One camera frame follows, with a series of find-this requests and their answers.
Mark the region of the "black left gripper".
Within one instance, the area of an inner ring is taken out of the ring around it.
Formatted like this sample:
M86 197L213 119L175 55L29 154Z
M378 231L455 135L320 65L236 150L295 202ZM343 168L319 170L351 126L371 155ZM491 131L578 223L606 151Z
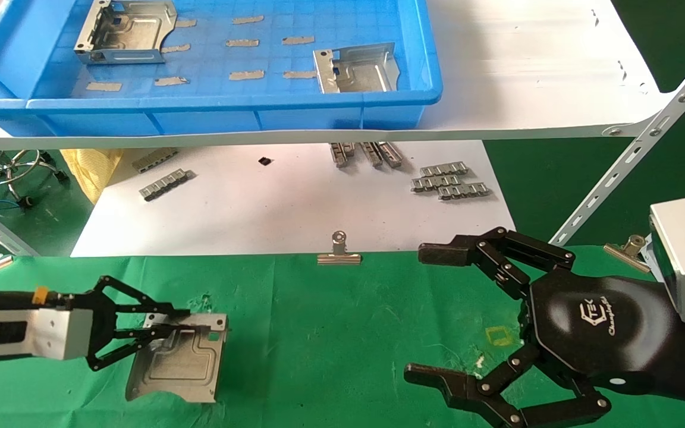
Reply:
M106 289L136 300L136 304L118 304L106 295ZM34 303L32 292L0 291L0 360L40 357L72 360L85 357L88 367L100 371L123 358L139 352L155 339L164 339L178 331L207 331L205 325L153 325L141 329L93 327L91 309L73 308L62 295L47 293L45 303ZM101 276L90 290L90 308L116 313L154 313L169 317L191 315L189 309L161 303L141 290L112 276ZM97 355L114 339L130 339L103 355Z

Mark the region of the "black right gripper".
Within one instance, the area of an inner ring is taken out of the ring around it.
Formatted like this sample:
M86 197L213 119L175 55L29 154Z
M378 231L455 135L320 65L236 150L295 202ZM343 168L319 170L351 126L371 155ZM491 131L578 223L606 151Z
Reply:
M404 380L440 391L447 407L481 416L492 427L574 427L612 405L595 387L623 395L685 401L685 322L657 282L572 273L576 256L528 235L496 227L421 243L423 265L476 266L513 299L527 299L527 343L484 377L409 363ZM549 272L530 284L514 261ZM502 393L536 367L568 400L517 408Z

